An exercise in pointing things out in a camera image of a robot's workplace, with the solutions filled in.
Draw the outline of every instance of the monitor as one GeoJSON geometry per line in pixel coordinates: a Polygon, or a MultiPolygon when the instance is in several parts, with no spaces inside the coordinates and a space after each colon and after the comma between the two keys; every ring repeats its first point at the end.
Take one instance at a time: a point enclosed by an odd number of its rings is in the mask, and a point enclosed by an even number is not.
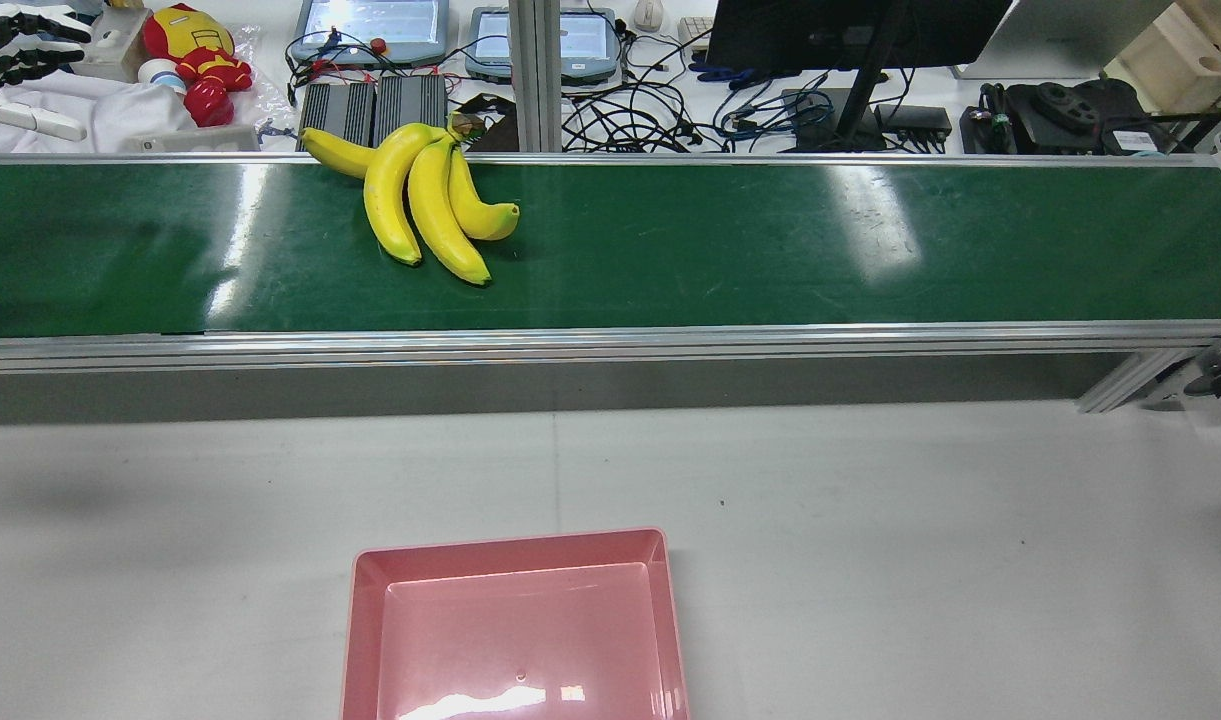
{"type": "MultiPolygon", "coordinates": [[[[391,63],[407,67],[436,63],[446,56],[449,5],[451,0],[305,0],[299,12],[303,40],[291,46],[291,56],[363,67],[381,65],[363,50],[322,50],[330,29],[337,28],[363,44],[382,38],[387,44],[385,57],[391,63]]],[[[344,43],[355,45],[350,38],[344,38],[344,43]]]]}
{"type": "MultiPolygon", "coordinates": [[[[607,9],[567,10],[560,13],[560,81],[567,85],[591,85],[614,74],[619,65],[619,40],[614,12],[607,9]]],[[[510,82],[513,76],[508,10],[476,9],[469,31],[473,46],[465,60],[468,73],[491,82],[510,82]]]]}
{"type": "Polygon", "coordinates": [[[838,118],[847,150],[883,68],[971,63],[1012,0],[719,0],[707,63],[766,73],[857,70],[838,118]]]}

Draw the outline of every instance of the computer mouse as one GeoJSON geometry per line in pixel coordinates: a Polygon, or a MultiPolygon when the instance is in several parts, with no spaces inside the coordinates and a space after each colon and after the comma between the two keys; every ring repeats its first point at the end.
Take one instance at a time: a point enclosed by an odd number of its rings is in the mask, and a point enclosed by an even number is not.
{"type": "Polygon", "coordinates": [[[637,0],[637,9],[632,11],[632,27],[641,32],[657,32],[662,26],[664,26],[664,1],[637,0]]]}

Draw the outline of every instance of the plush toy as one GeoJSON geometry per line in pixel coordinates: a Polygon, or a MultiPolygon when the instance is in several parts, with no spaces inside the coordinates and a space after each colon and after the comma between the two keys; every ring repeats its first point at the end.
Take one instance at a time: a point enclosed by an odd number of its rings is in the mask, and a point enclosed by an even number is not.
{"type": "Polygon", "coordinates": [[[189,83],[184,106],[198,127],[226,126],[236,115],[232,90],[252,85],[250,65],[232,56],[232,33],[209,15],[177,4],[158,10],[143,28],[155,59],[170,59],[189,83]]]}

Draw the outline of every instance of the banana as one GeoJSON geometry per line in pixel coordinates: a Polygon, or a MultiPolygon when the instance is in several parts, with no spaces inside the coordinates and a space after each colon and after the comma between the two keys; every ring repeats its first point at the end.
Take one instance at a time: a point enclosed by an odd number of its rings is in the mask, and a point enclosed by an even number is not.
{"type": "Polygon", "coordinates": [[[405,220],[405,201],[400,187],[421,150],[444,137],[444,129],[424,123],[396,128],[374,150],[374,159],[366,168],[366,187],[363,193],[374,237],[379,238],[387,254],[405,265],[419,265],[422,254],[418,240],[414,240],[410,222],[405,220]]]}
{"type": "Polygon", "coordinates": [[[300,140],[304,150],[308,150],[319,164],[326,165],[335,172],[366,179],[366,168],[374,160],[374,150],[369,146],[355,145],[317,128],[305,128],[300,140]]]}
{"type": "Polygon", "coordinates": [[[451,210],[451,154],[454,149],[454,138],[444,137],[425,146],[415,157],[410,168],[410,214],[422,242],[446,268],[465,282],[484,286],[490,282],[486,261],[468,242],[451,210]]]}
{"type": "Polygon", "coordinates": [[[464,234],[474,240],[504,240],[516,229],[523,211],[513,203],[487,205],[473,185],[473,171],[458,145],[451,150],[451,210],[464,234]]]}

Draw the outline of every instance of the aluminum frame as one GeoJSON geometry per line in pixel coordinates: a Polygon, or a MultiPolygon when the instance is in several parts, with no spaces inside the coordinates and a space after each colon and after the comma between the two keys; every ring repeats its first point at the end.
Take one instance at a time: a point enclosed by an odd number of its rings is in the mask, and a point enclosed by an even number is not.
{"type": "MultiPolygon", "coordinates": [[[[0,155],[0,164],[313,164],[303,155],[0,155]]],[[[1219,168],[1221,157],[999,156],[651,156],[486,155],[480,164],[527,165],[943,165],[943,167],[1219,168]]],[[[205,333],[1,338],[0,373],[145,372],[195,369],[331,369],[492,362],[621,362],[703,359],[1132,351],[1081,398],[1082,411],[1112,410],[1168,365],[1221,338],[1221,320],[1078,323],[849,323],[758,327],[205,333]]]]}

